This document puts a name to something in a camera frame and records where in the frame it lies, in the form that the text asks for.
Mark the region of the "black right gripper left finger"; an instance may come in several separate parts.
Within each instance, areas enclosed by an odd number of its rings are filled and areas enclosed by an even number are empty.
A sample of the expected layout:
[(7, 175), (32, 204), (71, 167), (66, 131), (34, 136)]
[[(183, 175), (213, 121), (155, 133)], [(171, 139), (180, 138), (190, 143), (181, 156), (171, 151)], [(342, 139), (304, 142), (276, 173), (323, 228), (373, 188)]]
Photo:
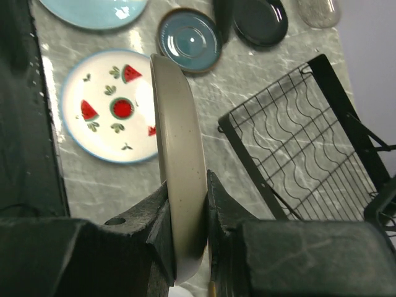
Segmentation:
[(56, 296), (168, 296), (175, 272), (166, 183), (104, 225), (74, 223)]

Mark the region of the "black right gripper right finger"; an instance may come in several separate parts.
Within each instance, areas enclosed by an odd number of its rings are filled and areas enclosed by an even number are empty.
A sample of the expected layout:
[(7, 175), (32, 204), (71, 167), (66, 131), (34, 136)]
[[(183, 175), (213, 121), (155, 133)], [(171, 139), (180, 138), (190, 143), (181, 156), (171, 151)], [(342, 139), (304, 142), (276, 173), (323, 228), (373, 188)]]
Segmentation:
[(395, 249), (372, 224), (261, 220), (207, 184), (209, 296), (395, 295)]

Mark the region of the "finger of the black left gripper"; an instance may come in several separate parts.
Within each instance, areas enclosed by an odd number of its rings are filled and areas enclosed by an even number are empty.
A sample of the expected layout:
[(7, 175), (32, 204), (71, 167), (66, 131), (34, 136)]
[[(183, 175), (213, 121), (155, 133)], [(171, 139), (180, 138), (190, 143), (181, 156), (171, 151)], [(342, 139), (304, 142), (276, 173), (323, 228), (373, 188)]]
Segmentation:
[(222, 43), (228, 42), (233, 23), (234, 0), (213, 0), (215, 24), (220, 32)]

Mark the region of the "black ceramic plate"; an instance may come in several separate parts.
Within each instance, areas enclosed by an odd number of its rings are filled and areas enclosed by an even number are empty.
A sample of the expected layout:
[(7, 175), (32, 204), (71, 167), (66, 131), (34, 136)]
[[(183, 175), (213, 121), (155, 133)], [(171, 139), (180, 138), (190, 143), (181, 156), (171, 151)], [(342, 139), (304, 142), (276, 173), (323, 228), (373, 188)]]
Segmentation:
[(288, 17), (279, 0), (240, 0), (235, 2), (234, 25), (249, 43), (269, 47), (284, 39)]

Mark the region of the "beige speckled ceramic plate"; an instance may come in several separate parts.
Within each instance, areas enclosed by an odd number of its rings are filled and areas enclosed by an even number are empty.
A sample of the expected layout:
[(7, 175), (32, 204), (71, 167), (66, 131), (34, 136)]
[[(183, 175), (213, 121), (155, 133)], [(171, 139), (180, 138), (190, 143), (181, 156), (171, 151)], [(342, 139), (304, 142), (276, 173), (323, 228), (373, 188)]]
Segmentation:
[(179, 66), (150, 57), (160, 178), (168, 188), (176, 284), (198, 271), (207, 242), (204, 148), (189, 83)]

